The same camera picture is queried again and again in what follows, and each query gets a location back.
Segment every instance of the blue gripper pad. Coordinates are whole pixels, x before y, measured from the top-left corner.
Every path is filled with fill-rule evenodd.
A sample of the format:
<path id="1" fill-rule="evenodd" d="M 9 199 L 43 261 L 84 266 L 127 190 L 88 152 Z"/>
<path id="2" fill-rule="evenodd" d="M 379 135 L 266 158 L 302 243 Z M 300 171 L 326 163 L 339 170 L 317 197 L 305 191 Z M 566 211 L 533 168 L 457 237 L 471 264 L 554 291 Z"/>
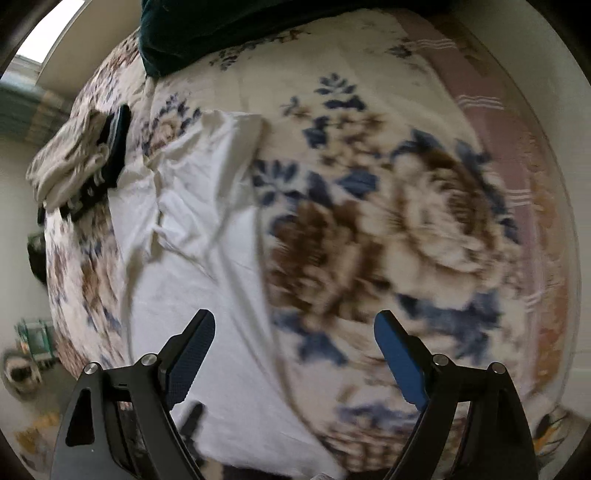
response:
<path id="1" fill-rule="evenodd" d="M 399 323 L 398 327 L 401 330 L 399 333 L 395 331 L 396 327 L 390 324 L 383 312 L 378 313 L 374 321 L 375 341 L 384 354 L 404 400 L 422 411 L 428 402 L 424 375 L 408 350 L 406 338 L 409 335 Z"/>
<path id="2" fill-rule="evenodd" d="M 159 380 L 169 409 L 187 396 L 213 342 L 215 331 L 212 313 L 199 310 L 183 333 L 170 338 L 160 352 Z"/>

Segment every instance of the curtain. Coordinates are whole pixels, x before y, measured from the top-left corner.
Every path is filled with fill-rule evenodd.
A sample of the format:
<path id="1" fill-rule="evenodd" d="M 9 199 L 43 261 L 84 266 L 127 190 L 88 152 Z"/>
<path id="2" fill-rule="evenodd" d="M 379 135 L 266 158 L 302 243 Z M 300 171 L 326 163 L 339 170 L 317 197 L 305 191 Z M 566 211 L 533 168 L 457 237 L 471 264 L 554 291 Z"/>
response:
<path id="1" fill-rule="evenodd" d="M 72 102 L 5 72 L 0 79 L 0 135 L 42 147 L 68 120 Z"/>

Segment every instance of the white sheet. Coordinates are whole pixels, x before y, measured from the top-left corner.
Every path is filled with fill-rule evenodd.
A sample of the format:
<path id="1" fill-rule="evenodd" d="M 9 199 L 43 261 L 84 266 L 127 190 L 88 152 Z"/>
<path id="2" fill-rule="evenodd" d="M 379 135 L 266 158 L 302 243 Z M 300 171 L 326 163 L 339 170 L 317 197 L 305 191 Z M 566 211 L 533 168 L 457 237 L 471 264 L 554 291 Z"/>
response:
<path id="1" fill-rule="evenodd" d="M 296 417 L 275 367 L 257 244 L 257 206 L 246 169 L 258 115 L 205 112 L 149 162 L 126 167 L 109 192 L 126 267 L 122 317 L 134 360 L 158 352 L 198 309 L 216 336 L 184 404 L 207 407 L 202 454 L 289 476 L 343 470 Z"/>

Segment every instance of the pillow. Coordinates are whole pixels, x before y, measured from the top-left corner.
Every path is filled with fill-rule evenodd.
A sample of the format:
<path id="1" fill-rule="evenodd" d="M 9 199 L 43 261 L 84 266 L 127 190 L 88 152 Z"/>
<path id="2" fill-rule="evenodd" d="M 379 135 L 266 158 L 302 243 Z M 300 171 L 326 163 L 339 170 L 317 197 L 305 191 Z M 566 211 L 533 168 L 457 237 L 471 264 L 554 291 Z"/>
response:
<path id="1" fill-rule="evenodd" d="M 142 0 L 139 52 L 162 77 L 222 48 L 358 8 L 409 7 L 422 15 L 450 0 Z"/>

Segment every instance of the floral bedspread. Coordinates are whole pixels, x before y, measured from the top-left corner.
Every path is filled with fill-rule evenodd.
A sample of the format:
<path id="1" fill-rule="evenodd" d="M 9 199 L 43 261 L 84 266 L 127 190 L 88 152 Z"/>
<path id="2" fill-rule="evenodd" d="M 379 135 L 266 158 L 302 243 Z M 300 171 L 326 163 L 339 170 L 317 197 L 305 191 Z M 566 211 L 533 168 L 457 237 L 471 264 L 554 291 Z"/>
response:
<path id="1" fill-rule="evenodd" d="M 360 471 L 390 466 L 417 418 L 375 343 L 376 312 L 392 310 L 460 364 L 504 362 L 523 396 L 557 372 L 561 225 L 544 159 L 501 90 L 423 19 L 361 10 L 222 50 L 157 83 L 133 34 L 73 115 L 129 103 L 127 154 L 147 156 L 205 109 L 263 115 L 252 181 L 287 396 Z M 126 364 L 108 205 L 75 225 L 50 215 L 46 241 L 60 358 L 76 375 L 90 359 Z"/>

